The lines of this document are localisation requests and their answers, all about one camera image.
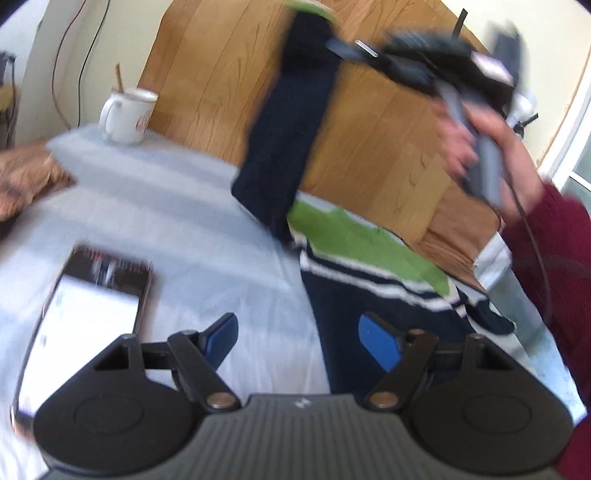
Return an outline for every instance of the smartphone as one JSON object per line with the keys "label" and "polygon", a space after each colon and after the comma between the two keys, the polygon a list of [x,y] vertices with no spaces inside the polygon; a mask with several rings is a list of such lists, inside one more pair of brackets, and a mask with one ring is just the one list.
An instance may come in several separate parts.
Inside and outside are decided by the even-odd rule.
{"label": "smartphone", "polygon": [[12,403],[12,425],[29,435],[35,413],[113,340],[137,333],[151,284],[146,262],[78,245],[46,301]]}

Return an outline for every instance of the metal pivot screw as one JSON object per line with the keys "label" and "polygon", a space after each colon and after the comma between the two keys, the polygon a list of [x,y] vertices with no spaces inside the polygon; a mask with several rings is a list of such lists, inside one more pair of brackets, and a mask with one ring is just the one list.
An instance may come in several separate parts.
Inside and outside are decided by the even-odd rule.
{"label": "metal pivot screw", "polygon": [[236,403],[236,397],[228,392],[212,393],[207,398],[207,404],[216,410],[224,410]]}
{"label": "metal pivot screw", "polygon": [[372,394],[369,401],[374,407],[383,410],[385,408],[394,408],[398,405],[400,399],[392,392],[376,392]]}

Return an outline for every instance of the electrical wire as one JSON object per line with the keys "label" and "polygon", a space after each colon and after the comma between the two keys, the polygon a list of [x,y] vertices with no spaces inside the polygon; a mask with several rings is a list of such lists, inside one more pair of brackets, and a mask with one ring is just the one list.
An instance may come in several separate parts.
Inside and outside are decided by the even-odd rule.
{"label": "electrical wire", "polygon": [[[519,216],[521,217],[521,220],[523,221],[525,231],[527,233],[527,236],[530,239],[531,246],[533,247],[533,250],[534,250],[535,261],[537,263],[538,268],[540,269],[540,273],[542,276],[542,284],[544,287],[544,300],[545,300],[544,312],[542,314],[542,321],[544,322],[544,324],[546,326],[548,326],[548,325],[550,325],[550,322],[552,321],[552,291],[550,289],[550,280],[548,279],[548,271],[546,270],[544,259],[542,258],[542,255],[540,253],[540,247],[538,246],[538,242],[536,241],[534,233],[531,230],[530,224],[527,221],[527,214],[525,213],[523,205],[521,204],[521,202],[519,201],[519,198],[517,197],[517,192],[515,191],[515,185],[513,183],[513,175],[511,174],[511,172],[509,171],[508,168],[505,169],[505,180],[507,182],[507,185],[509,186],[513,200],[515,201],[515,204],[517,205],[517,211],[519,212]],[[532,339],[530,339],[530,341],[528,343],[531,344],[531,343],[535,342],[542,332],[543,331],[541,330],[540,333],[538,335],[535,335]]]}
{"label": "electrical wire", "polygon": [[10,112],[10,116],[8,115],[8,111],[5,112],[6,115],[6,149],[10,146],[10,139],[12,136],[12,129],[14,128],[14,119],[17,114],[17,84],[15,83],[15,62],[16,58],[11,56],[8,58],[8,61],[11,64],[11,81],[12,81],[12,109]]}
{"label": "electrical wire", "polygon": [[63,47],[64,40],[66,39],[66,37],[68,35],[68,32],[72,28],[72,25],[74,24],[74,22],[78,19],[78,17],[82,13],[82,10],[84,9],[84,7],[85,7],[85,5],[86,5],[87,2],[88,2],[88,0],[84,0],[82,2],[80,8],[78,9],[78,12],[76,13],[76,15],[74,15],[74,18],[72,18],[72,21],[70,22],[70,24],[66,28],[64,34],[62,35],[61,40],[60,40],[60,44],[57,47],[56,60],[53,63],[53,71],[51,72],[51,98],[53,99],[53,105],[56,107],[57,114],[59,115],[61,121],[64,123],[64,125],[66,126],[66,128],[68,130],[71,130],[72,129],[72,126],[70,125],[70,122],[67,120],[67,118],[64,115],[64,113],[61,111],[61,108],[60,108],[60,105],[59,105],[59,103],[57,101],[57,96],[56,96],[56,70],[57,70],[57,61],[60,58],[61,48]]}
{"label": "electrical wire", "polygon": [[84,59],[84,63],[82,64],[82,69],[80,70],[80,76],[78,77],[78,128],[80,128],[80,123],[82,122],[82,76],[84,75],[84,70],[86,68],[86,63],[90,58],[90,54],[92,53],[92,49],[95,47],[96,39],[99,38],[100,32],[103,30],[103,25],[105,25],[105,20],[107,18],[107,14],[109,13],[109,8],[111,7],[111,0],[107,0],[107,4],[105,7],[105,13],[103,14],[103,18],[100,21],[99,28],[96,30],[96,34],[92,43],[90,44],[90,48],[86,53],[86,58]]}

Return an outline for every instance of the green fabric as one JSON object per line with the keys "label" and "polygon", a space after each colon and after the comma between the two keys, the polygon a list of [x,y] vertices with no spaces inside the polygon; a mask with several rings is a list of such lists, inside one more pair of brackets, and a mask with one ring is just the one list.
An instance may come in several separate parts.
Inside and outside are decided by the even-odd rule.
{"label": "green fabric", "polygon": [[294,0],[289,3],[289,6],[298,12],[306,12],[309,14],[316,14],[320,17],[324,17],[329,22],[335,22],[335,16],[332,14],[331,10],[323,7],[322,5],[317,5],[312,2],[298,2]]}
{"label": "green fabric", "polygon": [[302,233],[317,254],[344,257],[389,271],[401,280],[426,282],[442,297],[449,294],[447,275],[376,226],[363,225],[343,209],[329,212],[295,202],[288,221]]}

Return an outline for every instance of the black cable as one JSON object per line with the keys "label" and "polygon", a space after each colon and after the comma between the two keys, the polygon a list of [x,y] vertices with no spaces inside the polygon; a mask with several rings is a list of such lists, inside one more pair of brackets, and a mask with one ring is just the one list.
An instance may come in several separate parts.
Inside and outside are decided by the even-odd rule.
{"label": "black cable", "polygon": [[96,39],[99,38],[99,34],[103,29],[103,25],[105,25],[105,20],[107,18],[107,14],[109,13],[109,8],[111,7],[111,0],[107,0],[107,5],[105,7],[105,13],[103,14],[103,18],[100,21],[99,28],[96,30],[96,34],[92,43],[90,44],[90,48],[86,53],[86,58],[84,59],[84,63],[82,64],[82,69],[80,71],[80,76],[78,77],[78,128],[80,128],[80,123],[82,122],[82,94],[81,94],[81,85],[82,85],[82,76],[84,75],[84,70],[86,68],[86,64],[88,63],[88,59],[90,58],[90,54],[92,53],[92,49],[95,47]]}
{"label": "black cable", "polygon": [[13,121],[14,118],[16,116],[16,112],[17,112],[17,86],[15,83],[15,62],[16,62],[16,58],[11,56],[8,57],[8,61],[11,64],[11,81],[12,81],[12,109],[10,112],[10,116],[8,116],[8,111],[6,111],[6,149],[8,149],[8,147],[10,146],[10,137],[12,135],[12,126],[13,126]]}
{"label": "black cable", "polygon": [[530,239],[531,246],[534,249],[534,257],[535,257],[536,263],[538,265],[538,268],[540,269],[540,273],[542,274],[542,283],[544,285],[544,297],[545,297],[545,307],[544,307],[544,313],[542,314],[542,321],[544,322],[544,324],[546,326],[548,326],[552,320],[552,292],[550,290],[550,280],[548,279],[548,272],[547,272],[546,266],[544,264],[544,259],[542,258],[542,255],[540,253],[540,247],[538,246],[538,242],[536,241],[536,239],[534,237],[534,233],[531,230],[530,224],[527,221],[527,215],[525,213],[525,210],[523,209],[523,206],[521,205],[519,198],[517,198],[517,192],[515,191],[515,186],[513,184],[513,176],[511,175],[511,172],[509,171],[508,168],[505,169],[505,177],[506,177],[507,185],[509,186],[509,189],[511,191],[511,195],[513,196],[513,199],[515,200],[515,204],[517,205],[517,211],[519,212],[519,216],[521,217],[521,220],[523,221],[527,236]]}

